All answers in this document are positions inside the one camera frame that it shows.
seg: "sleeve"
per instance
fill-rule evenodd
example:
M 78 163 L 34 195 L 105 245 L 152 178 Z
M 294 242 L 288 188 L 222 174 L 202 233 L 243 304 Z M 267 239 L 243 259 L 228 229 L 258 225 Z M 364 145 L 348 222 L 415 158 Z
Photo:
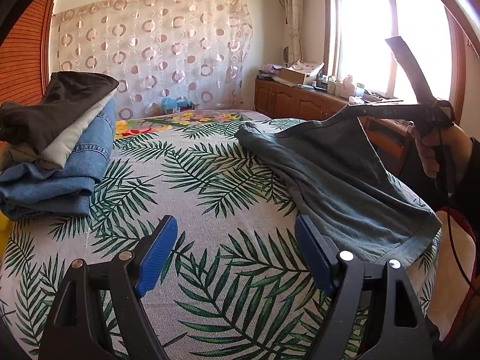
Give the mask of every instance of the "sleeve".
M 477 240 L 480 239 L 480 142 L 473 142 L 472 156 L 462 182 L 453 196 L 455 208 L 469 221 Z

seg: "circle pattern curtain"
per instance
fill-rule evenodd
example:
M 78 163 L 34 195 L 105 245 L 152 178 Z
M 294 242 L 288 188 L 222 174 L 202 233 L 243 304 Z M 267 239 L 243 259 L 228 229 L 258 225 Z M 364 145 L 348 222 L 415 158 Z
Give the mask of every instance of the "circle pattern curtain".
M 53 26 L 52 69 L 116 78 L 117 120 L 149 116 L 164 97 L 197 109 L 241 103 L 253 35 L 242 0 L 106 0 L 59 13 Z

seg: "folded clothes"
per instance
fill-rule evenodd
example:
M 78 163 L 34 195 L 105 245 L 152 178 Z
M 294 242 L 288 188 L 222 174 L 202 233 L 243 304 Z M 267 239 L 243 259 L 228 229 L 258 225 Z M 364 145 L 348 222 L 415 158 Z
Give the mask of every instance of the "folded clothes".
M 19 163 L 0 175 L 0 210 L 11 220 L 44 212 L 88 215 L 90 196 L 107 169 L 115 133 L 115 102 L 83 132 L 61 170 Z
M 52 73 L 40 104 L 2 103 L 0 140 L 12 145 L 27 143 L 39 155 L 118 84 L 116 79 L 98 73 Z
M 241 126 L 240 145 L 285 182 L 302 215 L 340 250 L 412 264 L 438 233 L 435 213 L 387 172 L 357 119 L 305 122 L 277 134 Z
M 115 91 L 102 98 L 71 126 L 63 130 L 40 155 L 36 155 L 27 143 L 18 146 L 12 146 L 7 143 L 3 153 L 0 154 L 0 170 L 20 162 L 35 162 L 37 166 L 47 170 L 63 169 L 80 136 L 98 113 L 107 105 Z

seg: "cabinet door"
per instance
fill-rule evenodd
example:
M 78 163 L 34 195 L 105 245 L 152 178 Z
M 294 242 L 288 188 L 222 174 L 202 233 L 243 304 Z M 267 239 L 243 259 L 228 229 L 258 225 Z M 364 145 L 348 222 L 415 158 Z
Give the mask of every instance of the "cabinet door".
M 325 110 L 322 115 L 321 120 L 327 120 L 328 118 L 335 115 L 338 111 L 340 111 L 345 105 L 335 101 L 335 100 L 325 100 Z
M 266 81 L 257 80 L 255 83 L 255 108 L 256 111 L 267 115 L 268 103 L 273 85 Z
M 308 93 L 297 95 L 295 104 L 296 116 L 303 120 L 325 120 L 326 107 L 324 101 Z
M 287 117 L 294 117 L 292 115 L 292 105 L 295 101 L 295 96 L 291 88 L 276 89 L 274 95 L 274 110 L 273 115 L 268 115 L 275 119 L 284 119 Z

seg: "hand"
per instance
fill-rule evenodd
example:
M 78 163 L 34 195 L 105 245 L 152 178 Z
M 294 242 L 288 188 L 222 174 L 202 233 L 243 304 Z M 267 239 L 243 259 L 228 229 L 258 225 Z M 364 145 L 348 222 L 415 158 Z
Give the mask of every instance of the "hand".
M 415 144 L 417 145 L 418 154 L 420 156 L 425 174 L 428 177 L 435 179 L 438 171 L 440 170 L 440 166 L 435 159 L 435 152 L 432 147 L 440 145 L 438 129 L 435 128 L 423 138 L 420 136 L 420 133 L 415 126 L 409 126 L 408 132 L 415 139 Z M 452 159 L 455 163 L 455 168 L 457 169 L 455 181 L 457 184 L 459 184 L 460 181 L 462 181 L 465 172 L 467 171 L 467 167 L 469 166 L 473 142 L 457 125 L 453 125 L 449 128 L 443 128 L 441 132 L 443 144 L 450 147 Z

